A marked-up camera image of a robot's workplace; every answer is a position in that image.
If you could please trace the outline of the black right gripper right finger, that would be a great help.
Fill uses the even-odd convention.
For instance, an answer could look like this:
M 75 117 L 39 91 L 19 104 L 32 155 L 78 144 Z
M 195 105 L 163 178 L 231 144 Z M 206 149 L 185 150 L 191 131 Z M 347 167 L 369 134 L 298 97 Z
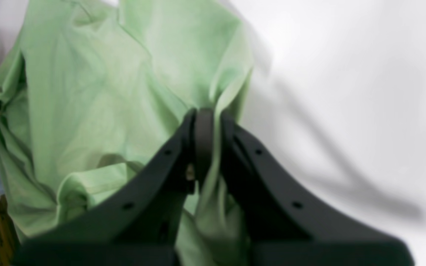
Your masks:
M 322 201 L 234 119 L 220 116 L 220 170 L 245 215 L 252 266 L 413 266 L 407 246 Z

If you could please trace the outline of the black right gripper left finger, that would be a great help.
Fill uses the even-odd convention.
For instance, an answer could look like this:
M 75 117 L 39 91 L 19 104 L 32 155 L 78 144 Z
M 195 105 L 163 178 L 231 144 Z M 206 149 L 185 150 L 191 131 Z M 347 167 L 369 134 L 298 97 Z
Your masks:
M 206 177 L 213 111 L 192 109 L 127 185 L 97 207 L 27 241 L 15 266 L 179 266 L 186 197 Z

